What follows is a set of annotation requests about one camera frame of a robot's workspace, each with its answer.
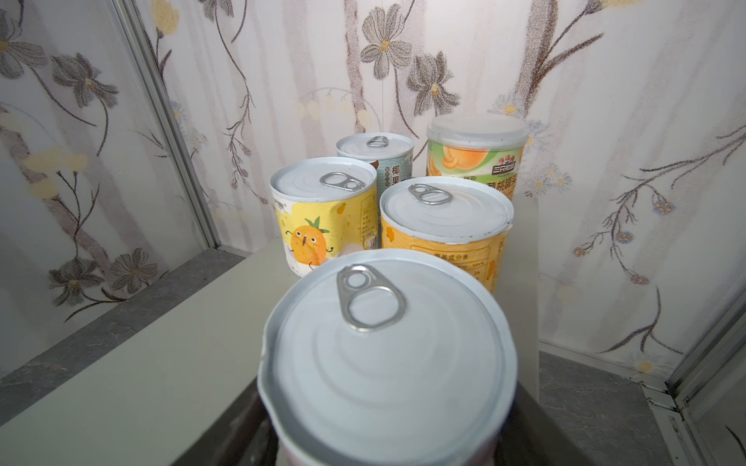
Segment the yellow label can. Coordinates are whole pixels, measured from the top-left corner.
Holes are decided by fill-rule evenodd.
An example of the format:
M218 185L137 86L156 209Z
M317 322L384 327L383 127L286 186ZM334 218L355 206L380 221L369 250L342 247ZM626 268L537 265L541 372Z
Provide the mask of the yellow label can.
M500 191L458 178L414 178L382 194L380 214L384 249L431 254L495 289L515 217Z
M348 157L293 163L270 178L273 205L291 271L380 246L377 171Z

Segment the green orange peach can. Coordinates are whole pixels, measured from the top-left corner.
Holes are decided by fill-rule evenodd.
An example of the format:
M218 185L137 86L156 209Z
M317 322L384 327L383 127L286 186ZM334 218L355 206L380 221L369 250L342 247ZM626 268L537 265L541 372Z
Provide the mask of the green orange peach can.
M514 116L437 116L427 128L425 174L472 180L512 198L528 139L528 124Z

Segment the white blue label can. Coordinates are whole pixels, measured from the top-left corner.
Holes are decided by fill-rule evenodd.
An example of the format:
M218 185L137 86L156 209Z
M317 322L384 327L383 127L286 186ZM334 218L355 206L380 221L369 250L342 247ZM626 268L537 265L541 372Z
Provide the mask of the white blue label can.
M394 133L359 133L336 143L338 156L371 164L377 171L377 195L412 178L414 142Z

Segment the pink label can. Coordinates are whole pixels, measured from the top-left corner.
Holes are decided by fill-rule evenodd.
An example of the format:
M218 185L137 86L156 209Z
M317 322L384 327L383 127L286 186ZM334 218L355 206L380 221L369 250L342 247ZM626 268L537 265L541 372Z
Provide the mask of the pink label can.
M263 332L258 390L293 465L487 465L518 357L493 295L411 250L333 260Z

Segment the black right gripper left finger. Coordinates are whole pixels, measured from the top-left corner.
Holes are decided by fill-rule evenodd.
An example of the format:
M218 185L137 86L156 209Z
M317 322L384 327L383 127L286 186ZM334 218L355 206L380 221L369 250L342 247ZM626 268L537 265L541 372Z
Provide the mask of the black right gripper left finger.
M279 439L253 380L173 465L275 465Z

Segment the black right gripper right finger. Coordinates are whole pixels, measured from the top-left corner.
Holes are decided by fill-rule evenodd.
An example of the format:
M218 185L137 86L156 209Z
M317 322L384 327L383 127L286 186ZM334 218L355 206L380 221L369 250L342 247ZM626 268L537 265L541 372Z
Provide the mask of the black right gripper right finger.
M594 465L518 384L495 448L495 465Z

